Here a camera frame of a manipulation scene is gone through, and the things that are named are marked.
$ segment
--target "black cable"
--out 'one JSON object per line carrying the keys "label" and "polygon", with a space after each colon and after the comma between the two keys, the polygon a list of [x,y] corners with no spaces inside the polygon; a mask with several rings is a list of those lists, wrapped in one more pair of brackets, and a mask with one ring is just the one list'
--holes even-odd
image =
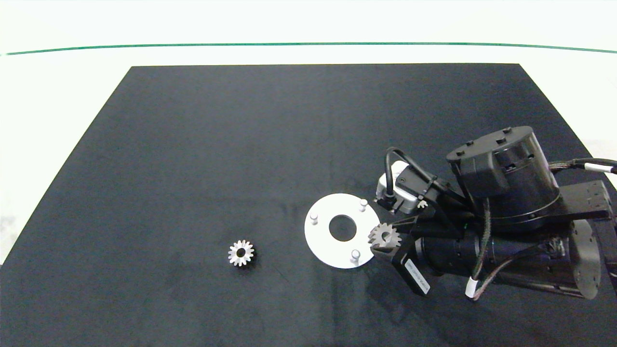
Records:
{"label": "black cable", "polygon": [[426,183],[432,182],[433,186],[435,186],[437,190],[447,194],[454,200],[458,201],[460,204],[467,205],[467,202],[462,196],[456,194],[454,191],[450,190],[449,188],[439,183],[437,180],[434,179],[436,178],[436,176],[431,175],[430,173],[425,171],[422,168],[422,166],[418,165],[418,163],[416,163],[410,156],[408,156],[407,154],[405,154],[405,152],[403,152],[401,149],[396,148],[396,147],[388,148],[386,150],[386,155],[384,156],[384,170],[386,171],[386,194],[385,195],[387,198],[394,197],[394,179],[392,177],[392,164],[390,162],[390,154],[392,153],[398,155],[401,159],[403,159],[403,161],[409,164],[409,167],[411,167],[411,169],[414,172],[416,172],[416,174],[418,174],[420,178],[422,178]]}
{"label": "black cable", "polygon": [[484,198],[484,233],[482,234],[482,240],[480,244],[480,252],[478,258],[476,258],[476,265],[471,271],[471,279],[478,280],[482,266],[484,265],[484,256],[486,255],[486,249],[491,238],[491,205],[489,198]]}
{"label": "black cable", "polygon": [[552,173],[556,174],[561,170],[566,169],[586,169],[585,164],[597,164],[610,167],[610,172],[617,174],[617,161],[612,159],[602,158],[576,158],[568,161],[555,161],[549,163],[549,169]]}
{"label": "black cable", "polygon": [[515,261],[517,259],[521,259],[523,257],[536,256],[536,255],[542,254],[542,253],[546,253],[546,251],[544,249],[542,249],[540,247],[540,245],[533,245],[531,247],[527,247],[527,248],[523,249],[522,251],[518,251],[515,254],[512,254],[511,256],[507,257],[501,263],[499,263],[499,265],[496,266],[493,269],[493,271],[491,271],[489,273],[489,275],[482,282],[482,285],[480,286],[480,288],[478,288],[478,290],[476,290],[476,292],[474,293],[474,295],[471,298],[471,300],[477,301],[480,298],[480,296],[482,296],[484,291],[486,290],[486,287],[488,287],[491,284],[491,282],[493,282],[493,280],[495,279],[497,274],[501,270],[503,270],[504,267],[510,265],[510,263],[512,263],[513,261]]}
{"label": "black cable", "polygon": [[420,167],[410,156],[406,155],[405,152],[401,151],[399,148],[390,147],[386,150],[386,155],[384,157],[384,166],[386,171],[386,196],[394,196],[394,180],[392,179],[392,164],[390,163],[390,154],[396,154],[401,159],[403,159],[409,166],[414,170],[424,181],[428,182],[431,180],[431,176]]}

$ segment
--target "metal mount plate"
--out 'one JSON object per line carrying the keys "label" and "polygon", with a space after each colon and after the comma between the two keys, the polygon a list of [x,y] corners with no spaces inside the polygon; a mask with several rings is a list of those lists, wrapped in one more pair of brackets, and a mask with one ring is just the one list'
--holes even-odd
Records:
{"label": "metal mount plate", "polygon": [[[339,241],[330,233],[330,222],[343,215],[354,221],[356,232],[349,241]],[[371,260],[369,237],[379,217],[367,201],[351,194],[330,194],[308,210],[304,236],[308,247],[322,262],[340,269],[351,269]]]}

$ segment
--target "small gear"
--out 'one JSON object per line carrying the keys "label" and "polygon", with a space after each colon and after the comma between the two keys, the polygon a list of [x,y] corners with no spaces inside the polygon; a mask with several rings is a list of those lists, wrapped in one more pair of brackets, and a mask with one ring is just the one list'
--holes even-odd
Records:
{"label": "small gear", "polygon": [[368,236],[372,247],[394,248],[400,246],[400,235],[392,225],[377,225]]}
{"label": "small gear", "polygon": [[234,266],[246,265],[253,257],[253,245],[246,240],[234,242],[233,246],[230,246],[230,250],[228,259],[230,264],[234,264]]}

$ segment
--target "green line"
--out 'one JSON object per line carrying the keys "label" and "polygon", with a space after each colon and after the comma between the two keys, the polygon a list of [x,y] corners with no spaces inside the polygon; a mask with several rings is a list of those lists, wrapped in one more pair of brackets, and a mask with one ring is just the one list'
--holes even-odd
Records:
{"label": "green line", "polygon": [[543,44],[517,44],[517,43],[482,43],[482,42],[279,42],[279,43],[152,43],[152,44],[110,44],[104,46],[83,46],[38,49],[35,51],[10,52],[7,56],[19,54],[47,53],[59,51],[77,51],[82,49],[102,48],[140,48],[140,47],[222,47],[222,46],[498,46],[498,47],[522,47],[522,48],[545,48],[563,49],[566,51],[584,51],[613,53],[617,51],[609,49],[546,46]]}

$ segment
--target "white cable tie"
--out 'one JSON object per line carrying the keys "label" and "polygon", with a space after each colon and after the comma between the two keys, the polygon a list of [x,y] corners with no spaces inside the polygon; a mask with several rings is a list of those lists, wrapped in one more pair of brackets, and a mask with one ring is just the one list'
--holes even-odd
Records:
{"label": "white cable tie", "polygon": [[608,172],[610,174],[612,168],[612,166],[607,165],[591,164],[588,162],[585,163],[585,170],[589,171]]}
{"label": "white cable tie", "polygon": [[467,281],[467,287],[465,288],[465,295],[470,299],[473,298],[473,296],[476,294],[477,286],[478,286],[478,281],[470,277],[469,280]]}

